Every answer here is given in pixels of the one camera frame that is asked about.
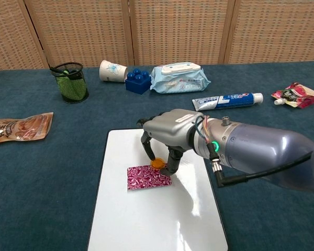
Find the paper cup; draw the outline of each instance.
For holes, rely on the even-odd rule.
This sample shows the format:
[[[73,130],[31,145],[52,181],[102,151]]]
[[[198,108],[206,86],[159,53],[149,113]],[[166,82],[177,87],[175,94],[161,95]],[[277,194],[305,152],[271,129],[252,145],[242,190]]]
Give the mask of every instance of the paper cup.
[[[127,67],[110,63],[103,60],[99,69],[99,76],[102,81],[124,82],[127,78]]]

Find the blue lego brick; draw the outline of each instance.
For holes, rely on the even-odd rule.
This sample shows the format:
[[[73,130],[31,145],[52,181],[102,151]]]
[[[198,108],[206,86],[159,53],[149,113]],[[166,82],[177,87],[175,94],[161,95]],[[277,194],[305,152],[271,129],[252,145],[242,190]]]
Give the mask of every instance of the blue lego brick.
[[[143,94],[151,86],[151,77],[147,71],[141,72],[140,69],[134,69],[127,74],[125,82],[127,90]]]

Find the whiteboard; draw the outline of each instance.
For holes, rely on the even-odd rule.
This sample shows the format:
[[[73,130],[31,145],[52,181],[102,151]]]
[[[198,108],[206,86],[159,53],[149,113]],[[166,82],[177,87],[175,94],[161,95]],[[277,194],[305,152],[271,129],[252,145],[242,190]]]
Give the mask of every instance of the whiteboard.
[[[143,129],[108,134],[88,251],[228,250],[204,160],[184,153],[172,185],[127,190],[127,168],[149,165]],[[167,147],[152,139],[156,157]]]

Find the pink patterned card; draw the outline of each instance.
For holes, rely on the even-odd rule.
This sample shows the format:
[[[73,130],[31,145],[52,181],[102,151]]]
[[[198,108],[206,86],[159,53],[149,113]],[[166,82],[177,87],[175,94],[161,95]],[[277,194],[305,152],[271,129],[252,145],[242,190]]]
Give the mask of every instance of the pink patterned card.
[[[151,166],[134,166],[127,169],[128,190],[171,185],[169,176],[161,175]]]

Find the wicker folding screen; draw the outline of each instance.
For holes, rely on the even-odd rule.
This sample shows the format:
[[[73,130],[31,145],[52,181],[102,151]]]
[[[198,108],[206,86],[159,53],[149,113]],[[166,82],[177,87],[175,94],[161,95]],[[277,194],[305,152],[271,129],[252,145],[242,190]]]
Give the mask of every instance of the wicker folding screen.
[[[227,5],[228,0],[129,0],[135,64],[218,63]]]
[[[310,60],[313,0],[235,0],[225,63]]]
[[[0,0],[0,70],[46,66],[23,0]]]
[[[51,66],[133,64],[127,0],[26,0]]]

